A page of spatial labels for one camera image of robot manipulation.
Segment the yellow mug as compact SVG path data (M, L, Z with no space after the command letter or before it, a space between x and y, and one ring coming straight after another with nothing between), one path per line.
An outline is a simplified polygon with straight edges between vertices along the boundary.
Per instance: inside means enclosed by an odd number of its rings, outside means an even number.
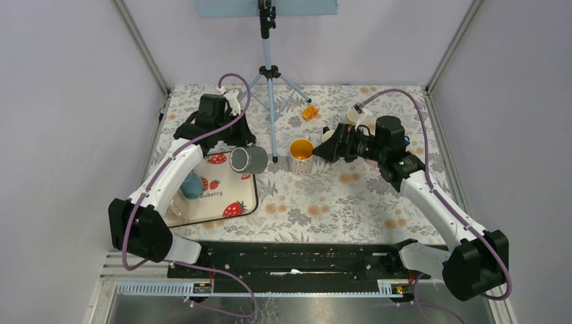
M355 126L368 126L370 129L375 127L375 118L368 108L362 108L361 112L358 112L354 107L350 107L346 111L346 119L347 124L355 125Z

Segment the floral mug orange inside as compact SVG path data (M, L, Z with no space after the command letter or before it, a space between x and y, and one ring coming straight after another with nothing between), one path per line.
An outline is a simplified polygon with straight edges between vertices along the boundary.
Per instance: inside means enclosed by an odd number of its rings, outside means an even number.
M312 172L314 145L307 139L296 139L289 146L290 172L297 176L308 176Z

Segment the grey mug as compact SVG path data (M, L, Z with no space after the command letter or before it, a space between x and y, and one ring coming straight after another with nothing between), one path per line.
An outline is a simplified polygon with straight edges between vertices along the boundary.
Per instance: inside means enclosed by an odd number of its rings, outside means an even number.
M230 152L229 163L236 173L259 174L268 165L268 155L259 146L237 147Z

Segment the blue mug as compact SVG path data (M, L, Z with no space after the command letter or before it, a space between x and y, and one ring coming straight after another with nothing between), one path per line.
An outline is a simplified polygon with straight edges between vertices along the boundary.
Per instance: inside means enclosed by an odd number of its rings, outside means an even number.
M202 178L194 172L190 172L179 187L181 194L186 199L195 199L204 194Z

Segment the black mug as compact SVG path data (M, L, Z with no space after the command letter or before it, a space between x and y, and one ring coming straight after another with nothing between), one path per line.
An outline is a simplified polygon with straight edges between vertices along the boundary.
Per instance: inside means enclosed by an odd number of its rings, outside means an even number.
M327 140L329 140L333 136L334 133L335 133L334 130L330 129L329 127L324 127L322 129L321 142L325 143Z

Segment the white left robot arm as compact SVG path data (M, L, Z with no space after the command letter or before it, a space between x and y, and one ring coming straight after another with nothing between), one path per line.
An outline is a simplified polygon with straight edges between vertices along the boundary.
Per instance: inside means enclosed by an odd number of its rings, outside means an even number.
M159 165L127 199L114 199L108 207L111 242L122 256L134 254L144 262L183 263L192 277L209 268L197 242L173 235L164 216L183 181L219 142L228 146L256 143L246 110L236 89L204 94L198 110L180 125Z

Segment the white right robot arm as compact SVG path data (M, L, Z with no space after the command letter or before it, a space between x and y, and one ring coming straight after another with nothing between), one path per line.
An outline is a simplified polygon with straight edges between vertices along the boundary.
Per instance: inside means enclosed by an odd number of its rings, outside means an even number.
M500 230L489 231L440 191L425 164L407 150L401 120L382 116L373 132L366 126L339 124L324 128L313 154L329 163L357 158L377 164L382 178L410 200L441 235L446 250L408 239L391 247L388 272L403 278L411 271L444 281L460 301L484 296L499 286L511 293L509 241Z

